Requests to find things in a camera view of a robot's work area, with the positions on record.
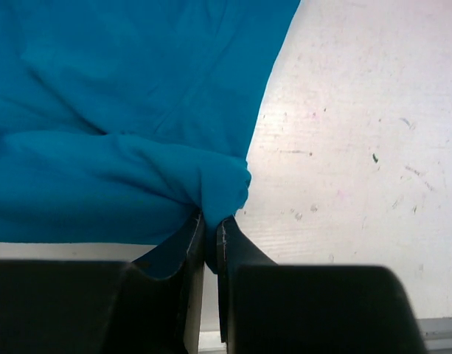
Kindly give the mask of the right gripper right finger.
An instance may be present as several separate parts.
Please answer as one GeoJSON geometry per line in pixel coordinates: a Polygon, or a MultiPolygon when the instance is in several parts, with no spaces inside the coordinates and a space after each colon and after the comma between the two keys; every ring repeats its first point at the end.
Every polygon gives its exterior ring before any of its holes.
{"type": "Polygon", "coordinates": [[[425,353],[406,292],[377,265],[279,265],[227,218],[217,230],[228,353],[425,353]]]}

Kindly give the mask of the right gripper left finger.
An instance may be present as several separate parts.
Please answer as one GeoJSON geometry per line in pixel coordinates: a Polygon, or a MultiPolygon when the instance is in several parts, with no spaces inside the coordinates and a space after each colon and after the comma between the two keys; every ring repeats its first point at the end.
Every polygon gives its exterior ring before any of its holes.
{"type": "Polygon", "coordinates": [[[205,223],[132,262],[0,260],[0,353],[196,353],[205,223]]]}

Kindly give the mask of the blue t shirt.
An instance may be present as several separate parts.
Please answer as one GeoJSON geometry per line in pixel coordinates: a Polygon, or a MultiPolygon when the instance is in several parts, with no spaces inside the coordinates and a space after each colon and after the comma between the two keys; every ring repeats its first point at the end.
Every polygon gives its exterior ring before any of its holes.
{"type": "Polygon", "coordinates": [[[297,1],[0,1],[0,242],[158,244],[206,261],[297,1]]]}

